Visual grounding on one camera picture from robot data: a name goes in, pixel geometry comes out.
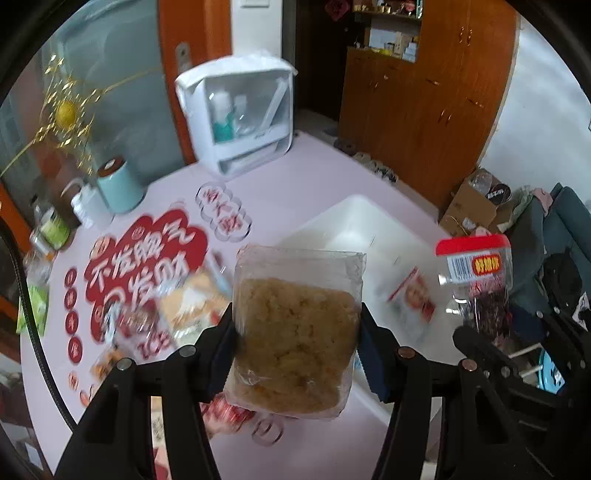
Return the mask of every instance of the cardboard box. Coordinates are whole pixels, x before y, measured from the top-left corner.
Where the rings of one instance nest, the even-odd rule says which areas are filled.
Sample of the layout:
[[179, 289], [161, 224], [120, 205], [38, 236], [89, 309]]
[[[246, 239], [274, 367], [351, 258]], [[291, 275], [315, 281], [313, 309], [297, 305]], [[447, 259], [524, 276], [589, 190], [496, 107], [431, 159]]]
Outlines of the cardboard box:
[[[493, 176], [492, 185], [499, 183]], [[500, 233], [497, 226], [510, 220], [513, 207], [512, 201], [496, 207], [464, 180], [439, 225], [451, 236], [469, 235], [477, 226], [483, 226], [492, 233]]]

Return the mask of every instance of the gold tinsel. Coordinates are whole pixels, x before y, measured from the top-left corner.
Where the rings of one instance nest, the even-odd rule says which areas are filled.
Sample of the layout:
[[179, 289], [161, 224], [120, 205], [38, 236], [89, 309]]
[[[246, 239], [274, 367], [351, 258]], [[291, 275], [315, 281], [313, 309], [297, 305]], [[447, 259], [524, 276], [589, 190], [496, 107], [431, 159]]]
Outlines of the gold tinsel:
[[64, 59], [52, 55], [44, 72], [49, 77], [45, 99], [39, 113], [39, 129], [33, 139], [8, 163], [0, 173], [0, 178], [32, 145], [45, 140], [48, 134], [53, 134], [57, 139], [57, 148], [65, 149], [77, 157], [77, 167], [92, 175], [92, 154], [88, 152], [87, 143], [90, 140], [90, 127], [95, 119], [93, 113], [89, 113], [87, 107], [97, 103], [104, 94], [124, 83], [139, 77], [158, 71], [146, 70], [137, 73], [120, 82], [109, 85], [104, 89], [95, 89], [87, 96], [77, 92], [76, 86], [81, 83], [66, 74], [64, 71]]

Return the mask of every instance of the light switch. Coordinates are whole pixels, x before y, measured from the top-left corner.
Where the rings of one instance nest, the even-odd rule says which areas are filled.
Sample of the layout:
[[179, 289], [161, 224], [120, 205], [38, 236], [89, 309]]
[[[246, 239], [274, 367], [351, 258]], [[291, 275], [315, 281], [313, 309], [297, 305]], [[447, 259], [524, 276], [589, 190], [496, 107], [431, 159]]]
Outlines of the light switch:
[[241, 0], [241, 7], [269, 7], [269, 0]]

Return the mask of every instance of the transparent plastic bag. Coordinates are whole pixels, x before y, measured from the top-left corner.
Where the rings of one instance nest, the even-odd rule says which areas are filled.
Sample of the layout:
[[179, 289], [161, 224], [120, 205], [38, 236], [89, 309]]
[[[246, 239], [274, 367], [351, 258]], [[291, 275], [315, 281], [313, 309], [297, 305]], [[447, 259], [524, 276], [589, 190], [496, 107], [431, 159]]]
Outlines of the transparent plastic bag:
[[177, 347], [194, 344], [203, 330], [219, 323], [232, 297], [223, 271], [206, 256], [194, 273], [157, 287], [158, 309]]
[[408, 338], [415, 342], [425, 334], [435, 312], [435, 303], [418, 267], [414, 267], [403, 282], [390, 289], [387, 303]]
[[337, 417], [352, 382], [364, 269], [360, 253], [241, 250], [228, 401], [302, 419]]
[[447, 312], [500, 346], [509, 333], [508, 293], [513, 286], [511, 244], [505, 235], [466, 236], [436, 246], [440, 285], [451, 285]]

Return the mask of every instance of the wooden cabinet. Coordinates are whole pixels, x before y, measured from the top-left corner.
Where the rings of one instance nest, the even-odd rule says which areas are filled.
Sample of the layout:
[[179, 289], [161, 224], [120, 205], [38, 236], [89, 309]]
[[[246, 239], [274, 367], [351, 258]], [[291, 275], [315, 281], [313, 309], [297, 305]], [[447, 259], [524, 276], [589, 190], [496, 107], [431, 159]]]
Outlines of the wooden cabinet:
[[339, 136], [444, 209], [490, 134], [515, 32], [505, 0], [425, 1], [415, 64], [349, 50]]

